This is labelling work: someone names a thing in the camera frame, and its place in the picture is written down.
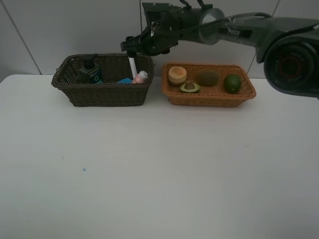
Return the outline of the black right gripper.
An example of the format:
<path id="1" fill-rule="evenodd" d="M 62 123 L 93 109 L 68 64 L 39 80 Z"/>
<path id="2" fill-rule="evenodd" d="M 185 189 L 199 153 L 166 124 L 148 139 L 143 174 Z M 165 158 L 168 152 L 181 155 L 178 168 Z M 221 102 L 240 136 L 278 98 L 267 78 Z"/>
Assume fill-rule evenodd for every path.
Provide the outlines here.
<path id="1" fill-rule="evenodd" d="M 178 45 L 181 22 L 180 13 L 162 13 L 161 19 L 147 25 L 139 36 L 126 37 L 120 44 L 121 51 L 129 58 L 135 58 L 138 53 L 146 56 L 168 54 L 171 47 Z"/>

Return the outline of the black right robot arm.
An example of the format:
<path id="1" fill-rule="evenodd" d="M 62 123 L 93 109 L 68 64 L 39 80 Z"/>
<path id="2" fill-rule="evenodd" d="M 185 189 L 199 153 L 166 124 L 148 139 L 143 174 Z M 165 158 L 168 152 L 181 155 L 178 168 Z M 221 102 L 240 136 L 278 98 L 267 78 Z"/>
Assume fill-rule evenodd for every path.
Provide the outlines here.
<path id="1" fill-rule="evenodd" d="M 254 47 L 269 84 L 277 91 L 319 96 L 319 22 L 251 12 L 225 16 L 210 4 L 199 8 L 144 3 L 146 28 L 121 43 L 128 55 L 168 54 L 180 41 L 214 45 L 220 40 Z"/>

